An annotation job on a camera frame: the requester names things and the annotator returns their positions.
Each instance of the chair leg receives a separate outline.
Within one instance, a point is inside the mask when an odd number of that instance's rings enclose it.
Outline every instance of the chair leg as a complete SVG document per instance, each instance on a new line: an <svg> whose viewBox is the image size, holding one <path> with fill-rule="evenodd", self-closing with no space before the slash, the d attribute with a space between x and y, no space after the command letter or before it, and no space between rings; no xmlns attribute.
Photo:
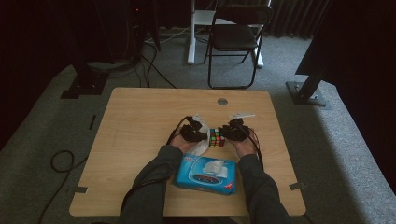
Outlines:
<svg viewBox="0 0 396 224"><path fill-rule="evenodd" d="M211 89L215 89L212 84L210 83L210 77L212 75L212 45L210 45L210 49L209 49L209 70L207 72L207 85L209 85L209 87Z"/></svg>
<svg viewBox="0 0 396 224"><path fill-rule="evenodd" d="M261 48L262 48L262 37L260 38L259 46L257 47L257 55L254 60L253 75L251 76L250 84L248 84L249 87L253 84L254 78L256 76L257 64L259 63L259 53L260 53Z"/></svg>
<svg viewBox="0 0 396 224"><path fill-rule="evenodd" d="M250 53L250 51L248 51L247 54L245 54L244 59L243 59L242 62L240 62L240 63L243 63L243 62L245 61L245 59L248 57L248 54L249 54L249 53Z"/></svg>
<svg viewBox="0 0 396 224"><path fill-rule="evenodd" d="M211 38L209 36L209 39L207 40L207 45L206 45L206 53L205 53L204 63L206 63L207 52L209 50L210 41L211 41Z"/></svg>

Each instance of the black curtain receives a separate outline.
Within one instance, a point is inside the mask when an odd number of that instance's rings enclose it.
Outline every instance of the black curtain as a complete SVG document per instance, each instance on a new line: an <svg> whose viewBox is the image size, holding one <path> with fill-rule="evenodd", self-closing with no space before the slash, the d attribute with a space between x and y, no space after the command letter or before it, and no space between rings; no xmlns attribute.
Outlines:
<svg viewBox="0 0 396 224"><path fill-rule="evenodd" d="M394 192L395 11L392 0L334 0L296 72L317 76L327 65L323 79L336 86Z"/></svg>

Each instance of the wire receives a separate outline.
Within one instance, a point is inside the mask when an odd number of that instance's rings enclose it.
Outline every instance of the wire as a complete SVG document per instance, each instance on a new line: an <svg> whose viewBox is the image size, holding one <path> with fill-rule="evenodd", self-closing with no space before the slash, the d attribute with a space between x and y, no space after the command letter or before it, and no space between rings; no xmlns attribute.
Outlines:
<svg viewBox="0 0 396 224"><path fill-rule="evenodd" d="M169 145L172 141L172 139L176 136L178 136L178 134L175 135L177 129L180 127L181 123L187 119L188 116L184 117L176 126L176 128L171 132L171 135L169 135L168 141L166 141L166 145Z"/></svg>
<svg viewBox="0 0 396 224"><path fill-rule="evenodd" d="M70 161L69 167L68 167L67 169L65 169L65 170L58 169L58 168L55 166L55 164L54 164L55 158L56 158L57 156L63 154L63 153L67 153L67 154L69 154L70 157L71 157L71 161ZM75 156L74 156L73 152L71 152L71 151L69 151L69 150L62 150L62 151L59 151L59 152L55 153L55 154L51 157L51 159L50 159L50 167L52 168L52 170L54 170L56 173L66 173L66 176L64 177L64 180L62 181L61 186L59 186L59 188L56 190L56 192L52 195L52 197L50 198L50 200L47 202L46 206L44 207L43 211L41 212L40 218L39 218L39 220L37 221L38 224L40 224L40 223L43 221L44 215L46 214L47 210L49 209L50 204L51 204L52 201L55 199L55 197L58 195L58 193L61 191L61 189L64 187L64 183L66 182L67 178L70 176L70 173L71 173L74 169L78 168L78 167L79 167L82 163L84 163L87 159L88 159L88 157L86 157L84 160L82 160L82 161L79 162L77 165L75 165L75 164L74 164L74 163L75 163Z"/></svg>
<svg viewBox="0 0 396 224"><path fill-rule="evenodd" d="M144 183L141 183L141 184L139 184L139 185L136 185L136 186L132 187L132 188L125 194L125 197L124 197L124 199L122 200L121 212L123 211L123 209L124 209L124 207L125 207L125 204L126 204L126 202L128 201L128 198L131 197L131 195L133 195L138 189L141 189L141 188L143 188L143 187L145 187L145 186L148 186L148 185L158 184L158 183L161 183L161 182L163 182L163 181L167 181L170 177L171 177L171 176L164 177L164 178L161 178L161 179L149 180L149 181L147 181L147 182L144 182Z"/></svg>
<svg viewBox="0 0 396 224"><path fill-rule="evenodd" d="M195 37L195 39L201 43L207 43L207 39L201 38L201 37Z"/></svg>
<svg viewBox="0 0 396 224"><path fill-rule="evenodd" d="M154 57L153 57L153 59L152 59L151 61L149 61L149 59L147 59L143 54L141 55L142 58L143 58L144 60L146 60L146 61L150 64L150 66L149 66L149 68L148 68L148 75L147 75L148 87L150 87L150 85L149 85L149 71L150 71L151 67L153 67L153 68L157 71L157 73L158 73L167 83L169 83L169 85L171 85L173 88L177 89L177 87L176 87L174 84L172 84L172 82L170 82L170 81L169 81L169 80L157 69L157 67L155 67L154 64L153 64L155 58L157 57L157 49L156 49L154 46L152 46L152 45L150 45L150 44L148 44L148 43L145 43L145 44L148 45L148 46L150 46L151 48L154 49Z"/></svg>
<svg viewBox="0 0 396 224"><path fill-rule="evenodd" d="M136 70L136 76L139 78L139 87L142 88L142 77L139 76Z"/></svg>
<svg viewBox="0 0 396 224"><path fill-rule="evenodd" d="M259 138L257 137L257 134L252 129L249 128L253 132L254 137L257 140L257 144L256 144L254 140L250 137L250 134L245 132L245 130L240 125L235 124L235 126L247 136L247 138L251 141L251 143L253 143L253 146L256 148L259 161L262 164L262 169L264 170L264 162L262 161L262 152L260 151L260 142L259 142Z"/></svg>
<svg viewBox="0 0 396 224"><path fill-rule="evenodd" d="M93 65L89 65L92 71L94 72L102 72L102 73L114 73L114 72L124 72L128 71L131 69L136 69L140 62L140 59L138 58L132 58L128 63L122 64L117 67L112 67L112 68L98 68Z"/></svg>
<svg viewBox="0 0 396 224"><path fill-rule="evenodd" d="M306 217L306 219L309 221L309 223L315 224L315 222L312 221L312 219L306 213L304 214L304 217Z"/></svg>
<svg viewBox="0 0 396 224"><path fill-rule="evenodd" d="M146 87L149 87L149 81L148 78L146 77L146 66L144 64L143 64L143 78L145 79Z"/></svg>
<svg viewBox="0 0 396 224"><path fill-rule="evenodd" d="M116 77L116 76L111 76L111 77L108 77L108 79L115 79L115 78L126 77L126 76L132 74L133 72L136 72L136 69L137 69L137 67L136 67L133 71L130 71L130 72L121 74L121 75L119 75L119 76L117 76L117 77Z"/></svg>
<svg viewBox="0 0 396 224"><path fill-rule="evenodd" d="M190 29L190 26L187 27L187 28L185 28L184 30L182 30L182 31L179 32L178 34L169 36L167 39L161 41L160 43L165 43L165 42L169 41L170 39L175 38L175 37L178 36L178 35L182 35L183 33L185 33L185 32L186 32L187 30L189 30L189 29ZM146 43L152 44L153 42L152 42L151 40L152 40L152 38L146 40L145 42L146 42Z"/></svg>

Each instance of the human arm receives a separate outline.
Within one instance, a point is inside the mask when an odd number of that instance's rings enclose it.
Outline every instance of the human arm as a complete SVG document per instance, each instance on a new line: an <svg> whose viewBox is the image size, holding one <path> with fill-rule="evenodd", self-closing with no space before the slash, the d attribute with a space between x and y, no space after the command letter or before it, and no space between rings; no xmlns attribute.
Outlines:
<svg viewBox="0 0 396 224"><path fill-rule="evenodd" d="M253 131L250 131L250 138L255 140ZM238 165L250 223L291 223L287 211L280 202L276 182L262 169L256 148L250 139L230 142L235 146L240 158Z"/></svg>
<svg viewBox="0 0 396 224"><path fill-rule="evenodd" d="M119 224L162 223L166 178L178 170L183 154L195 144L184 141L177 134L170 145L161 147L157 157L150 161L136 177L133 188L149 181L165 180L147 185L137 189L131 195L126 195L125 205L118 220Z"/></svg>

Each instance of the blue tissue box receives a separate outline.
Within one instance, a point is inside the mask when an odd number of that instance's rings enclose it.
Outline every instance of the blue tissue box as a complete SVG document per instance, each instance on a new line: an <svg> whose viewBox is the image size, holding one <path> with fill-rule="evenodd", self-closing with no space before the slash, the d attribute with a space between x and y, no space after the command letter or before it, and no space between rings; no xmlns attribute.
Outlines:
<svg viewBox="0 0 396 224"><path fill-rule="evenodd" d="M205 172L211 161L224 161L219 174ZM174 184L183 189L230 195L235 193L235 162L185 154Z"/></svg>

